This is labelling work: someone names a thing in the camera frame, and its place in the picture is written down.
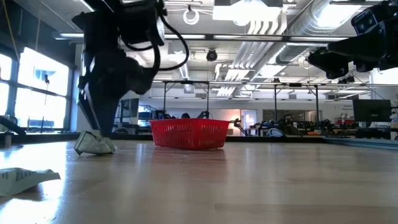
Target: yellow cable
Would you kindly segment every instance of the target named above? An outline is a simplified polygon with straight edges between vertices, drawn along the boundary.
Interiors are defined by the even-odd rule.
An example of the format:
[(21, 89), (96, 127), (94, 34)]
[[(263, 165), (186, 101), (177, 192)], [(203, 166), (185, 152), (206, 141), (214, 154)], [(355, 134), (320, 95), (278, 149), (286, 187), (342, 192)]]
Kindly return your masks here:
[(8, 17), (8, 12), (7, 12), (6, 0), (2, 0), (2, 5), (4, 6), (4, 12), (6, 13), (6, 19), (7, 19), (7, 23), (8, 23), (8, 29), (10, 30), (12, 44), (14, 45), (15, 54), (17, 55), (17, 59), (19, 62), (19, 54), (18, 54), (18, 50), (17, 50), (17, 45), (15, 43), (14, 35), (12, 34), (10, 18)]

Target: window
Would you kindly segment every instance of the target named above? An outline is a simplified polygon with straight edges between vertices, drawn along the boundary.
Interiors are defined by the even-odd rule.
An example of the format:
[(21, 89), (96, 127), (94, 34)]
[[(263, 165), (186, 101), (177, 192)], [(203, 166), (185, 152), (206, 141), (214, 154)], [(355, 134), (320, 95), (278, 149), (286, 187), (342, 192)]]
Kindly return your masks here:
[(0, 79), (10, 80), (11, 58), (0, 54)]
[(8, 103), (8, 85), (0, 83), (0, 115), (5, 115)]
[(66, 96), (69, 68), (32, 49), (25, 48), (21, 54), (18, 83), (45, 90), (45, 76), (50, 81), (48, 91)]
[(47, 95), (30, 91), (29, 89), (18, 88), (17, 103), (15, 108), (16, 117), (19, 120), (19, 126), (39, 128), (42, 124), (44, 115), (45, 128), (63, 128), (63, 120), (67, 100), (61, 96)]

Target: ventilation duct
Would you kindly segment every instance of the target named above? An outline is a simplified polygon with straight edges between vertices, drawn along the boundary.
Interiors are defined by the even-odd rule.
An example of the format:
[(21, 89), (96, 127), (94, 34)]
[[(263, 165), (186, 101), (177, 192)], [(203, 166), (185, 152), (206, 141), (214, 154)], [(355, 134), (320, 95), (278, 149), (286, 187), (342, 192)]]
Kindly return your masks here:
[[(343, 25), (361, 6), (330, 4), (330, 0), (314, 0), (311, 6), (287, 30), (287, 35), (329, 35)], [(255, 78), (269, 78), (279, 73), (285, 66), (267, 64), (290, 64), (308, 50), (306, 46), (291, 46), (285, 43), (274, 44), (257, 68)]]

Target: ceiling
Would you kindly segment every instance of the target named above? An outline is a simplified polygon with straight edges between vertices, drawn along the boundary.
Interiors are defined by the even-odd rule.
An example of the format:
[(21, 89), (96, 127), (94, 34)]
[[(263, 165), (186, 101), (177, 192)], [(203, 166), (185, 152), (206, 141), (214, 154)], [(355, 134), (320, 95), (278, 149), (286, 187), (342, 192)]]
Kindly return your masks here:
[[(79, 28), (71, 22), (73, 16), (81, 12), (89, 12), (89, 9), (79, 0), (14, 0), (23, 8), (27, 9), (33, 15), (39, 17), (48, 25), (59, 30), (60, 32), (80, 32)], [(195, 6), (193, 9), (212, 10), (214, 0), (201, 0), (203, 6)], [(295, 7), (289, 7), (287, 10), (287, 21), (291, 21), (309, 2), (309, 0), (296, 0)], [(200, 13), (200, 19), (197, 24), (191, 26), (184, 22), (183, 13), (180, 9), (186, 6), (167, 6), (170, 9), (168, 20), (182, 34), (245, 34), (248, 32), (249, 25), (237, 26), (232, 21), (214, 21), (211, 15)], [(347, 22), (333, 35), (355, 35), (350, 23)], [(169, 67), (178, 63), (181, 58), (169, 55), (169, 46), (178, 42), (177, 40), (168, 41), (167, 44), (160, 48), (162, 56), (162, 67)], [(207, 62), (206, 54), (209, 49), (215, 49), (218, 53), (217, 60), (233, 61), (239, 51), (242, 42), (216, 42), (216, 41), (187, 41), (191, 56), (188, 62), (188, 69), (195, 73), (195, 79), (206, 80), (211, 77), (209, 73), (214, 73), (216, 62)], [(143, 66), (151, 66), (154, 56), (151, 50), (145, 52), (128, 52), (131, 57), (139, 57)], [(298, 62), (294, 62), (298, 66), (288, 66), (276, 76), (282, 82), (327, 82), (325, 73), (315, 67), (310, 67), (303, 62), (303, 58), (299, 58)], [(161, 73), (161, 77), (172, 76), (178, 78), (178, 71), (170, 73)], [(359, 74), (363, 81), (368, 80), (369, 74)]]

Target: security camera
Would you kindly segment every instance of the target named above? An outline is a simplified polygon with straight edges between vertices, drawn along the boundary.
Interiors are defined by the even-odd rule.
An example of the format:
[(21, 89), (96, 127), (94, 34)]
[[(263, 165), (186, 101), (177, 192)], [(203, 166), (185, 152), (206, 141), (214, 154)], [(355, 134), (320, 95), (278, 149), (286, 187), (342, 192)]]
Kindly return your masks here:
[(215, 49), (210, 49), (207, 53), (206, 59), (208, 62), (214, 62), (217, 60), (217, 53)]

